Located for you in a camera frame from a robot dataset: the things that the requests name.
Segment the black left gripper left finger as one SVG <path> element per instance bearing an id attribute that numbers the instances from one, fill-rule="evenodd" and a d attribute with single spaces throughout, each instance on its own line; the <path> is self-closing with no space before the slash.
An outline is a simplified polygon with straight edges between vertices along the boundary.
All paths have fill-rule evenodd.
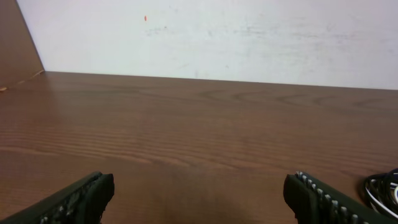
<path id="1" fill-rule="evenodd" d="M 93 172 L 1 224 L 100 224 L 113 195 L 113 174 Z"/>

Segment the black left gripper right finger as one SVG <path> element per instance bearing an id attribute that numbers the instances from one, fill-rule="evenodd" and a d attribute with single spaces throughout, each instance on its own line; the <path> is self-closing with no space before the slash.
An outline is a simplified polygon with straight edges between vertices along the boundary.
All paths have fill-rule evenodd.
<path id="1" fill-rule="evenodd" d="M 283 196 L 302 224 L 397 224 L 301 171 L 286 176 Z"/>

